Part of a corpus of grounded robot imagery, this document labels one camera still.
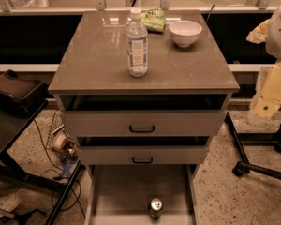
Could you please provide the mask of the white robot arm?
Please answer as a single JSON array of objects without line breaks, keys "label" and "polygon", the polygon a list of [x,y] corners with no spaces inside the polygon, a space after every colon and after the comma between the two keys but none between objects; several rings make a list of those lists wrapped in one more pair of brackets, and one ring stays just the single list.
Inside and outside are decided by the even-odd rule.
[{"label": "white robot arm", "polygon": [[246,37],[246,40],[265,43],[266,53],[276,59],[272,67],[259,71],[256,94],[250,110],[261,118],[271,118],[281,107],[281,3],[272,17],[260,23]]}]

